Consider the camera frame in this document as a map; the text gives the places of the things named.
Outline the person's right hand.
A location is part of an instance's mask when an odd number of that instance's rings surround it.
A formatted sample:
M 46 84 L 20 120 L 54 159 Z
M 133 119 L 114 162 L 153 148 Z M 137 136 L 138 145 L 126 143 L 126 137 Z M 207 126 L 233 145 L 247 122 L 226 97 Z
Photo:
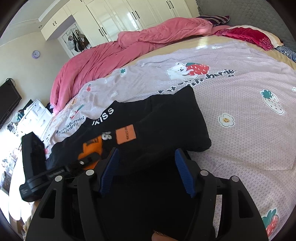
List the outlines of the person's right hand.
M 152 241 L 171 241 L 171 240 L 173 239 L 167 236 L 160 235 L 159 233 L 156 233 L 156 232 L 152 235 Z

